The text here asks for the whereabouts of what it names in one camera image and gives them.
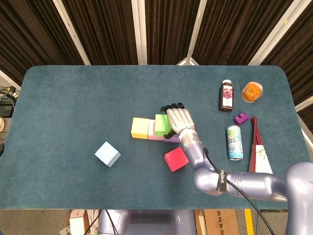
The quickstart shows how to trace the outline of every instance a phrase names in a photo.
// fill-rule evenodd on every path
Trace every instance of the robot finger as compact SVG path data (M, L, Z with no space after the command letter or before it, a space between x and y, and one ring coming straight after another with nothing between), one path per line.
M180 110L182 110L182 109L172 109L173 114L175 115L175 117L178 120L178 122L179 123L183 123L184 122L184 118L181 116Z
M181 108L181 109L184 109L185 106L182 104L182 103L177 103L177 105Z
M187 122L194 126L195 123L192 117L190 116L189 111L187 109L182 109L182 111L184 112L184 118L187 120Z
M181 121L185 123L189 123L188 117L186 117L185 114L186 109L178 109L177 111L179 112L179 116L181 117Z
M170 138L173 137L175 134L176 134L176 132L173 131L173 129L171 129L171 130L169 131L169 133L163 135L163 137L166 138L166 139L170 139Z
M173 104L171 105L171 107L174 108L174 109L178 109L178 108L179 108L179 106L178 106L177 104L175 104L175 103L173 103Z
M175 115L174 111L176 111L177 109L169 109L167 111L167 116L170 120L170 124L171 126L177 126L179 124L179 120L177 118L177 116Z
M166 113L166 111L167 111L168 109L171 109L171 108L172 108L171 105L166 105L166 106L163 106L163 107L160 109L160 111Z

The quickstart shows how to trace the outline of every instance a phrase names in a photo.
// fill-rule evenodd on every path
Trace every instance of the drink can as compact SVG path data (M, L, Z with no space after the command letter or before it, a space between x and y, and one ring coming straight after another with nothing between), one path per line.
M227 128L227 141L229 159L234 161L242 160L244 158L244 154L239 126L231 125Z

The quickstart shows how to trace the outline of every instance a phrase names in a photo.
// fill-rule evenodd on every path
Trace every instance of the orange food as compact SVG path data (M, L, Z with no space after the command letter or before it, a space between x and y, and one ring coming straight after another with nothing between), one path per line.
M256 82L249 82L242 91L242 98L247 102L254 102L262 95L262 86Z

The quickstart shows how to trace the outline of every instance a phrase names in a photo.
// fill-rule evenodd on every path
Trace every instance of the brown curtain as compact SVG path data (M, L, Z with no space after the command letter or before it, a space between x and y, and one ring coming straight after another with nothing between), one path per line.
M313 133L313 104L298 112L308 129Z
M200 0L145 0L148 64L175 65L187 56Z
M79 56L52 0L2 0L0 69L19 85L35 65L79 65Z
M208 0L192 57L201 65L247 65L292 0Z
M63 0L92 65L137 65L131 0Z
M295 105L313 95L313 1L262 64L285 71Z

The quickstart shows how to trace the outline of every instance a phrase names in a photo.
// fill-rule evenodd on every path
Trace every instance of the purple block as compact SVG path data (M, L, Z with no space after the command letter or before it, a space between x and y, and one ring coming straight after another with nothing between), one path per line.
M175 143L179 143L179 136L178 135L173 135L173 137L171 137L170 139L166 139L164 138L165 142L175 142Z
M249 120L249 115L245 114L245 113L241 113L238 116L234 117L234 122L236 123L236 125L241 125L243 124L245 121Z

